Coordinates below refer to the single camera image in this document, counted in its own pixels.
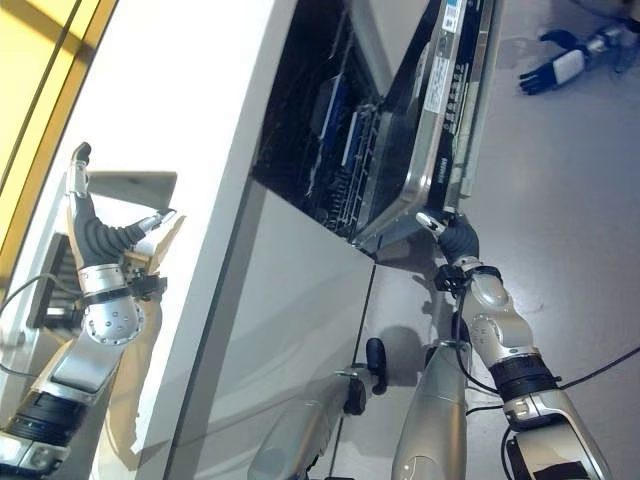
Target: silver robotic arm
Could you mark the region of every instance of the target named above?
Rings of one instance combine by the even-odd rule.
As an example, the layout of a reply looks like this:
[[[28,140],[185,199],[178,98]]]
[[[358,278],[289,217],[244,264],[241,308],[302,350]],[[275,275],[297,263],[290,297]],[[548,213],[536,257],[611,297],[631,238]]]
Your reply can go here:
[[[456,296],[468,327],[465,340],[491,372],[517,432],[507,444],[515,480],[611,479],[594,439],[534,346],[529,325],[515,311],[499,271],[478,259],[473,228],[460,217],[449,226],[424,213],[417,220],[434,233],[449,262],[436,284]],[[463,479],[464,473],[444,478]]]
[[[0,478],[42,478],[60,466],[87,410],[144,326],[119,261],[175,212],[159,211],[125,228],[102,224],[87,191],[90,151],[87,143],[76,149],[66,186],[69,240],[83,294],[82,333],[58,350],[0,431]]]

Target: wire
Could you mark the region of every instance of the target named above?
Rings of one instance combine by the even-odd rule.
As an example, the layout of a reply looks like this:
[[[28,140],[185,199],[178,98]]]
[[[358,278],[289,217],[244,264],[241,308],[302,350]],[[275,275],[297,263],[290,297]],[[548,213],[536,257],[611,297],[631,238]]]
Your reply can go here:
[[[482,412],[485,410],[499,410],[503,407],[502,404],[500,405],[489,405],[487,407],[475,407],[472,408],[471,410],[467,410],[467,412],[465,413],[465,415],[468,417],[469,415],[471,415],[472,413],[476,413],[476,412]]]
[[[473,390],[474,392],[478,392],[478,393],[481,393],[483,395],[488,395],[488,396],[493,397],[493,398],[500,398],[500,395],[498,395],[497,393],[487,392],[486,390],[484,390],[482,388],[475,387],[473,385],[467,385],[467,390]]]
[[[50,273],[41,273],[40,275],[36,275],[35,277],[27,280],[25,283],[20,285],[11,295],[9,295],[7,297],[7,299],[2,304],[2,306],[0,306],[0,317],[2,317],[2,313],[4,312],[5,308],[7,308],[7,305],[9,305],[9,302],[11,302],[11,300],[16,298],[18,296],[18,294],[20,292],[22,292],[25,288],[27,288],[29,285],[31,285],[32,283],[35,283],[35,282],[37,282],[39,280],[51,280],[53,283],[56,284],[56,286],[60,290],[64,290],[65,292],[70,293],[71,295],[80,296],[82,294],[82,292],[78,292],[77,290],[72,290],[72,289],[68,288],[55,275],[52,275]],[[31,373],[18,372],[17,370],[13,370],[13,369],[3,365],[2,363],[0,363],[0,371],[6,373],[7,375],[15,375],[17,377],[23,377],[23,378],[37,378],[38,377],[37,375],[33,375]]]
[[[589,5],[585,5],[584,3],[582,3],[582,0],[569,0],[569,2],[573,3],[575,6],[581,8],[585,12],[590,13],[594,17],[603,18],[605,20],[616,20],[616,21],[624,20],[624,17],[618,16],[618,15],[612,15],[610,13],[606,13],[601,10],[598,10],[594,7],[590,7]]]
[[[502,461],[502,470],[504,470],[504,476],[507,477],[507,480],[513,480],[511,474],[509,473],[509,468],[507,467],[507,439],[509,438],[509,433],[511,432],[511,426],[507,425],[507,429],[504,431],[502,435],[502,441],[500,442],[500,460]]]
[[[475,383],[478,387],[483,388],[485,390],[487,390],[488,392],[491,393],[498,393],[498,390],[496,390],[495,388],[491,388],[488,385],[485,385],[484,383],[482,383],[480,380],[476,380],[476,378],[471,375],[468,371],[467,368],[464,366],[464,362],[462,361],[462,355],[460,353],[460,349],[462,348],[462,346],[460,345],[461,341],[460,341],[460,331],[461,331],[461,325],[462,325],[462,315],[460,315],[460,312],[462,312],[462,309],[464,307],[464,297],[465,297],[465,293],[466,293],[466,286],[464,288],[464,290],[462,290],[462,293],[460,294],[460,304],[458,305],[458,312],[455,314],[455,320],[456,320],[456,359],[458,360],[458,367],[460,367],[460,370],[462,371],[462,373],[464,374],[465,377],[467,377],[467,379],[472,382]]]
[[[592,378],[597,377],[601,373],[604,373],[607,370],[615,367],[616,365],[624,362],[625,360],[633,357],[638,352],[640,352],[640,346],[634,348],[630,352],[625,353],[624,355],[622,355],[621,357],[617,358],[613,362],[607,363],[604,367],[601,367],[598,370],[594,370],[593,372],[588,373],[584,377],[580,377],[580,378],[578,378],[576,380],[573,380],[573,381],[571,381],[569,383],[565,383],[564,385],[560,386],[560,390],[566,390],[567,388],[575,387],[576,385],[579,385],[579,384],[584,383],[584,382],[586,382],[588,380],[591,380]]]

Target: black rubber band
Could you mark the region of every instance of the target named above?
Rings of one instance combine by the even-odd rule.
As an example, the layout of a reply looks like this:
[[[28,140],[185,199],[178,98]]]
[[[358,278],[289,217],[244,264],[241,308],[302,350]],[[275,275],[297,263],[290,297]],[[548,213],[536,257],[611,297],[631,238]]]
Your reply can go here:
[[[116,298],[128,297],[131,295],[129,287],[118,288],[116,290],[108,290],[106,292],[96,293],[94,295],[87,295],[79,300],[79,303],[83,307],[89,305],[95,305],[96,303],[105,303],[115,300]]]

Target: black fingertip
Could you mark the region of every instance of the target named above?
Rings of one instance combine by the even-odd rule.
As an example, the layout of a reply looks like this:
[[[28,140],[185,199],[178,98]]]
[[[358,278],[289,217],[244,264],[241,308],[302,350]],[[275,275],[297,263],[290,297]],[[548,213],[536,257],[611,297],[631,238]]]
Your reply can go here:
[[[82,142],[78,148],[73,152],[73,159],[80,160],[86,164],[89,163],[89,154],[91,153],[91,145],[87,142]]]

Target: black robotic finger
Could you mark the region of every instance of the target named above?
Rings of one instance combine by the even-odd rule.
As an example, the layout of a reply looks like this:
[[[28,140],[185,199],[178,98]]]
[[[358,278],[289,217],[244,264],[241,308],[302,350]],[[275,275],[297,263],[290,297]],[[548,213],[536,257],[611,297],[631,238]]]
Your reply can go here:
[[[567,30],[550,30],[540,37],[542,42],[553,42],[565,50],[573,50],[578,45],[578,38]]]

